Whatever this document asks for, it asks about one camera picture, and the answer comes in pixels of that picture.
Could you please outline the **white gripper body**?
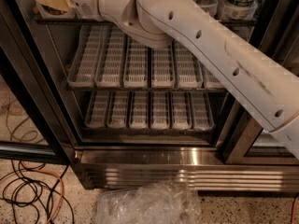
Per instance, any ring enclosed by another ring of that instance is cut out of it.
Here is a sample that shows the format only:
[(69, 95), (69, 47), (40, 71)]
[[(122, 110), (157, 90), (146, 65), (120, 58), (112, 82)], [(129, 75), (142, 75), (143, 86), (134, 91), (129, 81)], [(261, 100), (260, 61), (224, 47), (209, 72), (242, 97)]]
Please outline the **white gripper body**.
[(98, 11), (98, 0), (72, 0), (74, 9), (81, 19), (102, 21)]

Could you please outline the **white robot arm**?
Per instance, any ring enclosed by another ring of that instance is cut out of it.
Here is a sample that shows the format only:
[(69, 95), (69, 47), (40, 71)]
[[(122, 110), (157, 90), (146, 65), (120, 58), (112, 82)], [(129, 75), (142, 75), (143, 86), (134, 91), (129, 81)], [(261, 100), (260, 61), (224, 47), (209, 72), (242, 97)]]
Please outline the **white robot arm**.
[(193, 0), (35, 0), (69, 12), (87, 5), (134, 40), (161, 49), (177, 40), (277, 141), (299, 158), (299, 79), (209, 16)]

